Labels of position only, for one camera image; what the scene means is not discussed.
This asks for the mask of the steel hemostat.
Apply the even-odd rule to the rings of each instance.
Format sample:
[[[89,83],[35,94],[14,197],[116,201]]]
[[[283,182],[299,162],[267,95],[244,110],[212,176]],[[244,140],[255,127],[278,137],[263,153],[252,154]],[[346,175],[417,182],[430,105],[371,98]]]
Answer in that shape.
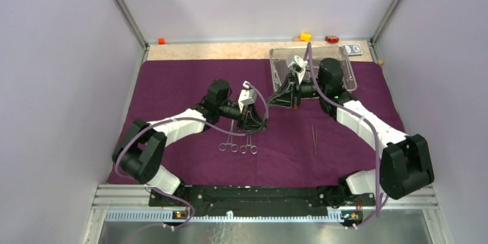
[[[258,153],[258,147],[252,143],[251,135],[246,136],[246,142],[239,147],[239,152],[241,154],[251,153],[253,155]]]

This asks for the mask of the steel forceps clamp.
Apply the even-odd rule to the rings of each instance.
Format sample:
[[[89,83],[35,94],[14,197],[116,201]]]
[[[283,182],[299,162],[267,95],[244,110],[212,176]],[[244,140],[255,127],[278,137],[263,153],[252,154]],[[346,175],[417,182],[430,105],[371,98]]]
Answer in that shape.
[[[231,121],[230,130],[229,130],[229,134],[228,134],[227,140],[225,142],[222,142],[219,145],[219,150],[220,151],[227,151],[227,150],[229,150],[229,151],[231,151],[233,153],[236,153],[238,151],[239,147],[233,141],[233,133],[234,133],[234,120]]]

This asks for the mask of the metal mesh instrument tray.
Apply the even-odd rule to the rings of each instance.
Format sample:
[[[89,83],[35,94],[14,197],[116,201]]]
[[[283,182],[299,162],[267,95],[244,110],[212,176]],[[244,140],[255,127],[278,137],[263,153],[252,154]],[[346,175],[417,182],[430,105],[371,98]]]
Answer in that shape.
[[[285,82],[287,74],[290,69],[287,66],[286,59],[289,56],[300,56],[304,58],[306,53],[306,46],[290,47],[290,48],[272,48],[269,52],[270,65],[272,70],[273,90],[277,91]],[[352,92],[357,89],[356,78],[352,69],[352,64],[349,61],[349,55],[344,46],[312,46],[312,66],[315,75],[318,75],[319,65],[322,59],[334,58],[337,59],[343,70],[343,85],[347,91]]]

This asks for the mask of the purple cloth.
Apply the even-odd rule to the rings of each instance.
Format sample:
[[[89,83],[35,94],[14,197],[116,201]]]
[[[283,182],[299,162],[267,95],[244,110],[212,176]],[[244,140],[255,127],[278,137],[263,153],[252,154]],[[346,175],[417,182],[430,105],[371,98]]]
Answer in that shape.
[[[194,106],[215,79],[225,79],[237,97],[244,81],[264,97],[273,93],[267,59],[155,60],[145,62],[123,125],[135,120],[155,121]],[[229,119],[169,145],[165,168],[187,184],[315,187],[336,185],[347,174],[375,167],[374,150],[349,128],[326,115],[318,100],[303,100],[298,109],[271,107],[264,132],[252,136],[258,153],[220,151],[227,140]],[[318,131],[314,154],[311,125]]]

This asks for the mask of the steel needle holder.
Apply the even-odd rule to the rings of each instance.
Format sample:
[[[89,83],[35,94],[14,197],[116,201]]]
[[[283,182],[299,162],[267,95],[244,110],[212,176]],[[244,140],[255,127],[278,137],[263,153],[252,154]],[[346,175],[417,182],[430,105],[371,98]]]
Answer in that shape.
[[[317,155],[318,131],[315,124],[311,125],[311,130],[312,130],[312,141],[314,145],[314,154]]]

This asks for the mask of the blue playing card deck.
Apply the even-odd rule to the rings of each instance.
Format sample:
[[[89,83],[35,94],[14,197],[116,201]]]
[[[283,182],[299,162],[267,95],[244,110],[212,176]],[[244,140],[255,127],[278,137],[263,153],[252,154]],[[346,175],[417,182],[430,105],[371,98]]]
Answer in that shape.
[[[360,56],[363,50],[360,44],[344,44],[342,45],[348,56]]]

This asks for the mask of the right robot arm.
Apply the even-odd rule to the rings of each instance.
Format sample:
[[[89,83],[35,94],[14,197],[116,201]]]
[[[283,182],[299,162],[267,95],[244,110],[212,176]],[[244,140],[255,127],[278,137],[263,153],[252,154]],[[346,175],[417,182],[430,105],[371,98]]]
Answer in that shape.
[[[385,194],[399,200],[434,182],[427,140],[409,136],[370,112],[344,86],[340,60],[324,58],[318,67],[297,55],[285,60],[289,73],[271,96],[269,105],[297,108],[304,98],[318,98],[321,109],[370,145],[378,165],[342,179],[337,189],[340,202],[354,204],[362,194]]]

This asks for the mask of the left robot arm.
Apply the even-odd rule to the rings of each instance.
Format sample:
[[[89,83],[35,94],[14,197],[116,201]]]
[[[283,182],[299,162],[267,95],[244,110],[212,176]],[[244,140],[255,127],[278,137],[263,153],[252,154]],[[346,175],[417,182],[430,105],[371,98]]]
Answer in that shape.
[[[229,99],[230,94],[229,82],[215,79],[201,101],[179,115],[157,121],[135,120],[113,152],[115,173],[162,192],[170,205],[181,204],[185,196],[182,180],[161,164],[168,145],[210,128],[223,132],[216,125],[221,117],[237,121],[239,136],[263,130],[268,121],[267,101],[250,82],[243,83],[236,101]],[[262,117],[254,106],[256,98],[265,106]]]

